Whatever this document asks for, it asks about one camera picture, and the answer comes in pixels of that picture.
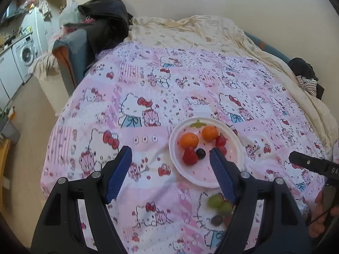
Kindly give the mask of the right hand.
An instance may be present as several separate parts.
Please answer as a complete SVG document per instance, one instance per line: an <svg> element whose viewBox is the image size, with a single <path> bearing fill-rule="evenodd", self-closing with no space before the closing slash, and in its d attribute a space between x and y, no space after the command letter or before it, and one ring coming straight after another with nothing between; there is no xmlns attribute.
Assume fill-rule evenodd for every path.
<svg viewBox="0 0 339 254"><path fill-rule="evenodd" d="M311 213L311 224L308 226L308 233L313 239L317 238L325 230L324 222L327 214L321 216L324 213L324 206L322 202L323 192L320 191L315 199L315 209Z"/></svg>

